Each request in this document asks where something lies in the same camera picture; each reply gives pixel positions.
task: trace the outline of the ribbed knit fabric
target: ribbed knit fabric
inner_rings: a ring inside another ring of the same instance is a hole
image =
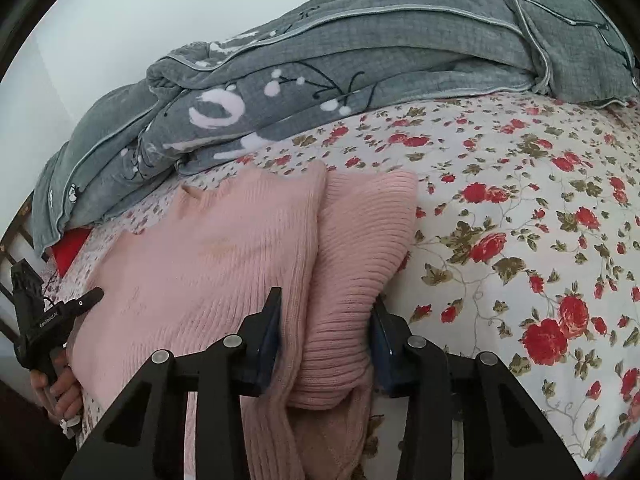
[[[90,276],[87,287],[105,297],[70,342],[76,376],[106,408],[153,351],[205,349],[280,286],[282,347],[270,389],[242,398],[252,477],[347,478],[369,409],[368,310],[406,251],[415,195],[407,173],[346,177],[319,162],[297,178],[248,167],[216,190],[179,189],[158,224],[123,233]],[[324,312],[307,316],[308,308]],[[325,411],[287,413],[289,399]],[[194,409],[190,399],[190,473]]]

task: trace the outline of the bed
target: bed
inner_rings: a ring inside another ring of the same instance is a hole
[[[412,170],[415,239],[385,291],[389,309],[449,352],[496,352],[583,473],[605,475],[640,428],[639,126],[635,103],[596,110],[527,92],[353,116],[167,181],[95,229],[46,294],[81,294],[117,234],[155,224],[180,184],[207,189],[249,163],[295,175],[315,159],[332,170]],[[376,396],[357,478],[395,475],[405,411]],[[80,443],[101,413],[85,396]],[[462,456],[457,437],[456,478]]]

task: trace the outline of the headboard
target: headboard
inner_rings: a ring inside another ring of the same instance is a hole
[[[18,213],[15,215],[8,229],[0,238],[0,333],[11,342],[15,342],[18,334],[15,323],[8,319],[7,313],[13,317],[14,298],[12,295],[11,273],[12,265],[19,260],[26,259],[36,271],[44,268],[48,260],[46,254],[42,258],[37,257],[33,250],[33,237],[31,237],[31,200],[33,193],[24,201]]]

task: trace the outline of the gray blanket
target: gray blanket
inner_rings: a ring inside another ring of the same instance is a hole
[[[231,40],[178,48],[96,102],[40,175],[36,250],[175,171],[341,117],[498,90],[624,100],[638,91],[632,66],[593,0],[312,0]]]

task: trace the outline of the silver screw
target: silver screw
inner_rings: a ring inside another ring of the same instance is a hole
[[[156,350],[151,355],[151,360],[155,362],[157,365],[160,365],[166,362],[168,358],[169,358],[169,352],[167,352],[166,350]]]
[[[222,342],[227,348],[236,348],[242,344],[242,338],[238,334],[232,334],[225,337]]]
[[[409,339],[407,339],[406,342],[411,348],[424,348],[427,346],[427,340],[421,335],[409,336]]]
[[[487,366],[495,366],[498,364],[498,356],[493,352],[482,352],[480,362]]]

